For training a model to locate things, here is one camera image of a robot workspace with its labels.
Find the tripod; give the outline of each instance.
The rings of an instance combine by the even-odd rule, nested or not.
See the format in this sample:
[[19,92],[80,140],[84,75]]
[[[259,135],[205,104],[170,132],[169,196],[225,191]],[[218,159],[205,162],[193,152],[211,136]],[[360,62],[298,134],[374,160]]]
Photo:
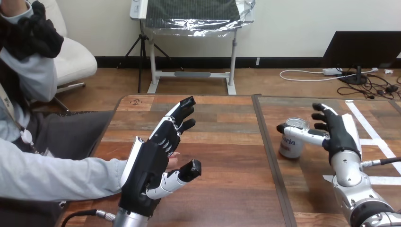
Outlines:
[[[142,29],[142,21],[139,21],[139,26],[140,26],[140,34],[138,39],[135,41],[134,45],[132,45],[132,47],[130,48],[130,50],[128,51],[128,53],[125,55],[124,58],[124,63],[127,63],[127,58],[128,55],[130,55],[131,51],[134,49],[134,47],[138,44],[138,42],[140,41],[140,56],[139,56],[139,76],[138,76],[138,93],[140,93],[140,83],[141,83],[141,75],[142,75],[142,63],[143,61],[145,61],[146,58],[146,49],[145,49],[145,41],[149,40],[149,37],[147,35],[144,34],[143,29]],[[164,52],[160,47],[158,47],[155,43],[154,46],[169,60],[169,61],[173,61],[171,59],[170,56],[167,55],[166,52]],[[184,69],[178,65],[175,61],[173,61],[180,69],[181,71],[184,71]],[[117,68],[123,68],[122,62],[120,62],[119,66]]]

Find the wooden floor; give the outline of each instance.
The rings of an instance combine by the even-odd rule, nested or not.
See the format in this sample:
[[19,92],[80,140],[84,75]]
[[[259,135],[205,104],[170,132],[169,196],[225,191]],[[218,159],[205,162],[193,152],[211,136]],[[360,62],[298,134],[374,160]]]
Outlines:
[[[236,69],[235,87],[239,95],[262,94],[270,96],[306,96],[306,97],[342,97],[337,88],[345,84],[339,80],[325,82],[294,82],[283,80],[279,73],[284,69]],[[206,70],[226,72],[228,70]],[[401,70],[393,74],[384,74],[380,70],[376,75],[382,76],[390,83],[395,83],[401,76]],[[293,79],[326,79],[323,75],[300,72],[284,73]],[[126,95],[137,93],[137,69],[98,69],[97,73],[79,82],[86,82],[85,88],[77,88],[58,94],[57,97],[72,111],[112,110],[117,101]],[[151,82],[150,71],[145,70],[142,76],[142,93],[146,93]],[[159,94],[191,95],[225,95],[227,86],[224,79],[166,79],[160,80]],[[364,98],[361,94],[347,96]]]

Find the wooden table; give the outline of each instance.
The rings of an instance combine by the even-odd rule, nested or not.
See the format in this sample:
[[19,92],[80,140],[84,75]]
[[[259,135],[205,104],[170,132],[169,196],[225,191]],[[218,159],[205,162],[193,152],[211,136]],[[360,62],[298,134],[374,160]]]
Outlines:
[[[106,160],[127,158],[135,136],[147,139],[169,109],[187,96],[124,97],[94,154]],[[196,158],[202,176],[162,199],[150,227],[346,226],[334,200],[333,174],[323,148],[306,145],[302,156],[288,160],[278,154],[281,135],[276,125],[287,118],[312,121],[312,102],[350,113],[344,100],[263,96],[195,96],[196,125],[182,135],[180,164]],[[401,156],[401,114],[388,101],[354,101],[391,150]],[[369,139],[357,123],[362,139]],[[384,158],[377,146],[363,146],[364,160]],[[367,169],[372,176],[400,176],[392,165]],[[399,186],[374,185],[395,209],[401,208]],[[116,213],[119,195],[71,202],[72,212],[101,209]],[[97,217],[77,217],[69,227],[108,227]]]

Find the lanyard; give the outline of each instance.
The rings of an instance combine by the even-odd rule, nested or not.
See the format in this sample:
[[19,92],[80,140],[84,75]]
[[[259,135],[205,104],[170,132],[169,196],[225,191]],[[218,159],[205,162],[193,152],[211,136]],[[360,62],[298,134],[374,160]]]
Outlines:
[[4,109],[4,112],[7,113],[7,115],[13,120],[14,124],[20,130],[22,141],[26,144],[29,144],[31,146],[32,150],[36,154],[39,154],[39,152],[37,151],[37,149],[34,146],[34,143],[32,142],[31,132],[28,131],[27,129],[25,129],[24,127],[22,127],[22,125],[16,121],[14,107],[13,107],[9,97],[7,96],[6,91],[3,88],[3,85],[1,85],[1,84],[0,84],[0,98],[1,98],[4,106],[6,107],[6,109]]
[[22,131],[23,127],[15,120],[14,107],[13,107],[9,97],[7,96],[6,91],[4,90],[4,88],[1,84],[0,84],[0,97],[1,97],[1,100],[4,104],[4,106],[6,107],[6,109],[4,111],[13,120],[13,122],[18,127],[18,129],[20,131]]

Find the baseboard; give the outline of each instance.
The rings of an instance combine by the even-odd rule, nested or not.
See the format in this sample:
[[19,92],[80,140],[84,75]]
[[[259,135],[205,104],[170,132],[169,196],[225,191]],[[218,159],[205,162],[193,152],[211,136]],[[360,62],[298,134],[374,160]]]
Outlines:
[[[139,57],[129,56],[126,63],[125,57],[95,57],[99,68],[139,68]],[[187,69],[228,69],[231,58],[211,57],[156,57],[158,69],[176,69],[179,66]],[[323,58],[260,58],[259,65],[256,65],[257,58],[236,58],[236,68],[261,68],[261,69],[294,69],[294,68],[321,68]],[[150,60],[143,62],[144,69],[150,69]],[[401,69],[401,59],[398,58],[391,69]]]

